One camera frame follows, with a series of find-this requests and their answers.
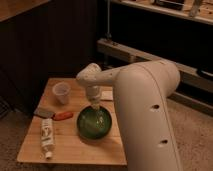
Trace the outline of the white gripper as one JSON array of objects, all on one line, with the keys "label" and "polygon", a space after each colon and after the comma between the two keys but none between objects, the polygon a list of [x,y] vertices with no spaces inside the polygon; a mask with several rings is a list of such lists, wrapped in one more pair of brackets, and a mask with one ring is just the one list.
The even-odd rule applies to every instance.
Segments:
[{"label": "white gripper", "polygon": [[91,103],[91,107],[94,110],[100,109],[101,89],[99,86],[88,86],[86,88],[86,97],[90,102],[94,101]]}]

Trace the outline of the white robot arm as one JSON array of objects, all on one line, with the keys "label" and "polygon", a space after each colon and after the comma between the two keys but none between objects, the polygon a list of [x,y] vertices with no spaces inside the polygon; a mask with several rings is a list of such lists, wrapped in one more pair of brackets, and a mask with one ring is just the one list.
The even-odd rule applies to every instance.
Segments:
[{"label": "white robot arm", "polygon": [[183,171],[166,102],[180,82],[174,63],[136,62],[105,71],[91,63],[76,80],[94,103],[101,86],[113,88],[128,171]]}]

